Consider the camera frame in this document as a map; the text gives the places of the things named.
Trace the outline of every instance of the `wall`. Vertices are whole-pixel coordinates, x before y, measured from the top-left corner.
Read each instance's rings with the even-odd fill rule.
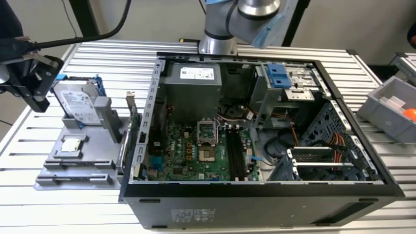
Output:
[[[121,17],[124,0],[93,0],[94,15],[102,15],[100,31],[112,30]],[[197,0],[133,0],[129,15],[113,39],[178,41],[204,36],[205,16]]]
[[[74,36],[60,0],[8,0],[24,28],[24,33],[32,41],[42,42],[56,39],[66,39]],[[77,35],[78,25],[73,16],[69,2],[65,0],[69,17],[73,21]],[[42,50],[40,53],[61,57],[68,46],[60,46]],[[13,123],[26,104],[9,93],[0,95],[0,119]],[[0,139],[2,139],[9,126],[0,123]]]
[[[354,49],[366,63],[388,63],[394,52],[413,51],[414,10],[414,0],[312,0],[292,46]]]

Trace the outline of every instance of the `black cable tube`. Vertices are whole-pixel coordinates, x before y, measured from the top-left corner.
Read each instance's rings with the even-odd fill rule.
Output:
[[[130,7],[130,0],[126,0],[124,12],[121,15],[118,25],[110,32],[108,32],[102,35],[93,36],[93,37],[81,37],[81,38],[72,38],[72,39],[62,39],[62,40],[53,40],[53,41],[41,42],[41,43],[34,43],[34,48],[37,50],[40,50],[40,49],[57,47],[57,46],[62,46],[62,45],[70,45],[70,44],[76,44],[76,43],[81,43],[81,42],[102,40],[105,38],[112,37],[113,35],[117,34],[117,32],[120,31],[120,29],[124,25],[125,19],[128,17],[129,7]]]

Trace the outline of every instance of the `open computer tower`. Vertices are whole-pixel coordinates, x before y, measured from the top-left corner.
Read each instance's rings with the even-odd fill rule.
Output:
[[[314,60],[158,53],[126,162],[144,228],[340,226],[404,196]]]

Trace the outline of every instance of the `orange object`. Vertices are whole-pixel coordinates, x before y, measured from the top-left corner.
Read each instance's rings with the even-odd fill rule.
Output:
[[[405,110],[402,115],[406,116],[410,120],[416,121],[416,109]]]

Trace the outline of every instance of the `ram slot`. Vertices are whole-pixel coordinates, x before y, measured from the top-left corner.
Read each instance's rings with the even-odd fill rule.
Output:
[[[244,160],[241,154],[241,138],[238,135],[237,129],[228,129],[225,132],[226,137],[226,153],[229,160],[229,176],[230,180],[236,178],[238,180],[244,180],[245,177],[245,169],[244,169]]]

